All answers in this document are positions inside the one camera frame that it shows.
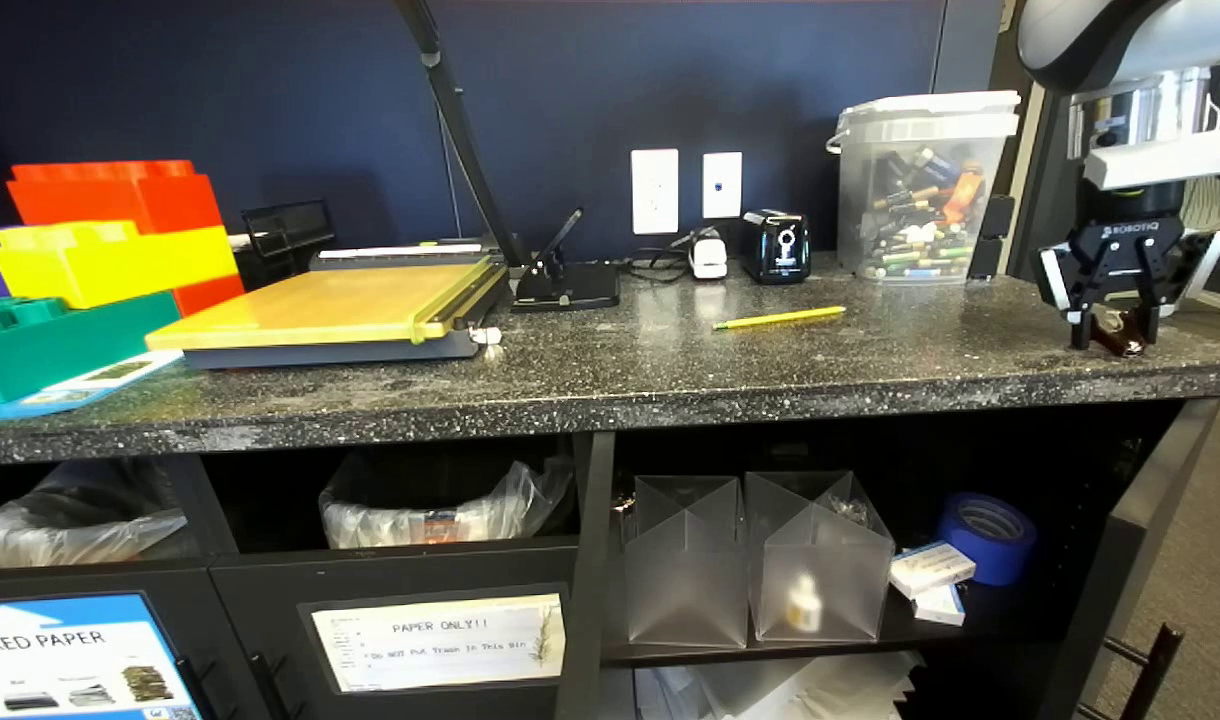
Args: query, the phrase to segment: electrical outlet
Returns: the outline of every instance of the electrical outlet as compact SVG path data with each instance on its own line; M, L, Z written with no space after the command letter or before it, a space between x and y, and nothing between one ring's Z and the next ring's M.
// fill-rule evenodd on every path
M728 220L741 217L741 151L702 151L698 155L698 217Z
M678 231L678 149L632 149L632 231Z

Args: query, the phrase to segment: speckled countertop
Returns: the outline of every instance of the speckled countertop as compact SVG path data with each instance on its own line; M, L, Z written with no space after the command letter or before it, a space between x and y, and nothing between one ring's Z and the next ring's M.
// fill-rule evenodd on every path
M812 303L847 303L847 315L712 332L728 315ZM1017 280L819 273L788 288L741 275L695 288L627 275L621 308L501 314L496 326L505 339L480 360L169 369L97 407L0 426L0 465L1220 395L1220 314L1189 308L1136 360L1085 358Z

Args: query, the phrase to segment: machine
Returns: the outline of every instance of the machine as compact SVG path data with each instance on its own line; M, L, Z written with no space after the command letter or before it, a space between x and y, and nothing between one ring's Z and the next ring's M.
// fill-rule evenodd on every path
M1189 180L1220 178L1220 0L1026 0L1019 60L1070 100L1085 169L1074 228L1039 251L1044 302L1070 348L1145 352L1220 259L1220 231L1199 248L1178 226Z

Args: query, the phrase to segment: label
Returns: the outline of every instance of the label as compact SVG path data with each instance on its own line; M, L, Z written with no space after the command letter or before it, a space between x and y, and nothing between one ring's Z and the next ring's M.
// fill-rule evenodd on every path
M198 720L141 598L0 606L0 717Z
M313 614L336 691L553 681L563 667L560 598L488 598Z

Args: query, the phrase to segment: dark blue wall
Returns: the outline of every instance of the dark blue wall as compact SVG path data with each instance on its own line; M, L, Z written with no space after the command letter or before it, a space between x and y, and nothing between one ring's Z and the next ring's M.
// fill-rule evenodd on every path
M733 128L753 151L749 204L826 211L826 124L925 94L943 15L943 0L431 8L505 220L538 239L584 204L576 257L632 251L615 162L645 128L676 131L692 185L692 151ZM391 0L0 0L0 165L62 155L190 155L233 228L301 197L344 226L452 226Z

